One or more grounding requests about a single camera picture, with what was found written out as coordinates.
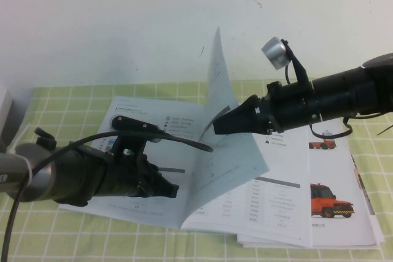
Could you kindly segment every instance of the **open booklet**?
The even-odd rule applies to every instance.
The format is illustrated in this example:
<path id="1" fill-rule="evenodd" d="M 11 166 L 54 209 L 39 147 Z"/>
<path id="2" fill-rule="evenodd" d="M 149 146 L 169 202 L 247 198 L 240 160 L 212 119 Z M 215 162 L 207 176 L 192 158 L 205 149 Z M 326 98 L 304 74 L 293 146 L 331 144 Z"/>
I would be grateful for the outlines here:
<path id="1" fill-rule="evenodd" d="M 327 135 L 342 132 L 339 120 L 316 124 L 313 129 Z M 376 247 L 383 241 L 383 234 L 346 139 L 322 140 L 310 131 L 308 137 L 303 144 L 309 150 L 311 210 L 307 214 L 313 216 L 313 247 Z M 238 235 L 238 242 L 245 247 L 290 247 L 245 235 Z"/>
<path id="2" fill-rule="evenodd" d="M 98 197 L 86 207 L 62 205 L 77 210 L 133 222 L 170 228 L 183 223 L 197 208 L 268 171 L 251 134 L 215 135 L 215 117 L 238 106 L 228 78 L 220 32 L 213 40 L 205 106 L 188 102 L 161 101 L 116 96 L 98 130 L 110 131 L 114 115 L 124 115 L 158 125 L 174 136 L 210 145 L 212 153 L 170 141 L 148 142 L 144 153 L 160 167 L 163 176 L 179 185 L 174 199 Z M 115 137 L 94 141 L 92 147 L 107 150 Z"/>

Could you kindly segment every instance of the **white wall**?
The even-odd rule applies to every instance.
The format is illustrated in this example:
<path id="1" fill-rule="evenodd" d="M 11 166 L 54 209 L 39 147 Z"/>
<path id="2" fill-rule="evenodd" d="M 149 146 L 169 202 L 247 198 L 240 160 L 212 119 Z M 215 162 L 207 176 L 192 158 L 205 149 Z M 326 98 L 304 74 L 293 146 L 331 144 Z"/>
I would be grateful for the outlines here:
<path id="1" fill-rule="evenodd" d="M 273 36 L 326 75 L 392 52 L 392 17 L 393 0 L 0 0 L 0 83 L 21 100 L 32 86 L 203 80 L 218 26 L 233 79 L 283 76 L 260 50 Z"/>

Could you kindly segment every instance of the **truck wheel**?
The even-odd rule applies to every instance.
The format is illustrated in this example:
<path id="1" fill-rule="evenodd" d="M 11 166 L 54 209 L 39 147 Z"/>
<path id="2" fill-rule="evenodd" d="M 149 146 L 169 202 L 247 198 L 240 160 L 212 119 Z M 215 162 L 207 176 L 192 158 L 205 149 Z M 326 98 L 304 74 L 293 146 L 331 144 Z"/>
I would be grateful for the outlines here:
<path id="1" fill-rule="evenodd" d="M 333 218 L 334 217 L 334 212 L 332 208 L 324 208 L 322 210 L 322 216 L 324 218 Z"/>

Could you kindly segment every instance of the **page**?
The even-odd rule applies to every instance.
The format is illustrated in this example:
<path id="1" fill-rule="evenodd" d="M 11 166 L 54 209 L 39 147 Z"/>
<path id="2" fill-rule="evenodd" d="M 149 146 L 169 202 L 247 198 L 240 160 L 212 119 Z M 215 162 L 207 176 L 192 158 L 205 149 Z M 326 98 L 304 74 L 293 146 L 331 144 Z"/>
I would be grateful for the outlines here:
<path id="1" fill-rule="evenodd" d="M 158 125 L 160 129 L 174 136 L 197 141 L 201 133 L 202 114 L 203 106 L 188 102 L 116 96 L 98 132 L 113 131 L 110 127 L 111 119 L 115 115 L 124 115 Z M 92 143 L 92 147 L 106 151 L 111 148 L 114 141 L 115 137 L 99 139 Z M 185 218 L 185 204 L 189 198 L 198 152 L 207 153 L 178 142 L 147 142 L 144 150 L 147 159 L 160 167 L 164 178 L 180 186 L 174 199 L 110 196 L 93 198 L 88 206 L 82 208 L 66 205 L 60 207 L 133 222 L 179 228 Z"/>
<path id="2" fill-rule="evenodd" d="M 316 124 L 313 129 L 326 134 L 342 132 L 339 120 Z M 346 139 L 324 141 L 309 132 L 308 154 L 313 247 L 374 247 L 377 242 L 370 221 L 373 209 L 361 178 L 358 178 Z M 324 208 L 332 208 L 333 214 Z M 258 243 L 264 243 L 264 247 L 282 246 L 254 237 L 238 236 L 238 240 L 253 246 Z"/>
<path id="3" fill-rule="evenodd" d="M 183 228 L 243 233 L 310 247 L 307 130 L 254 137 L 269 172 L 199 208 Z"/>
<path id="4" fill-rule="evenodd" d="M 212 199 L 268 170 L 251 134 L 214 134 L 213 119 L 237 106 L 218 29 L 213 40 L 203 132 L 200 136 L 200 141 L 210 145 L 214 152 L 198 154 L 195 181 L 187 204 L 188 215 Z"/>

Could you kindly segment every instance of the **table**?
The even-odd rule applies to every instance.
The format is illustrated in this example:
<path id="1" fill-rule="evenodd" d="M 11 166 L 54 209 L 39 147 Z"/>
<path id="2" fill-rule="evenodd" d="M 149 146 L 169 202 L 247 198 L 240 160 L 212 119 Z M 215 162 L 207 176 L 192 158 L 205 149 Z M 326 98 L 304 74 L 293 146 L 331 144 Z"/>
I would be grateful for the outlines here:
<path id="1" fill-rule="evenodd" d="M 239 101 L 264 94 L 269 81 L 234 81 Z M 19 133 L 34 142 L 35 127 L 66 145 L 97 132 L 113 95 L 204 103 L 206 84 L 159 83 L 36 88 Z M 53 201 L 23 203 L 17 214 L 10 261 L 393 261 L 393 132 L 377 137 L 393 115 L 356 121 L 349 146 L 381 223 L 386 242 L 376 250 L 244 249 L 232 234 L 195 233 L 68 212 Z M 4 235 L 12 201 L 0 195 Z"/>

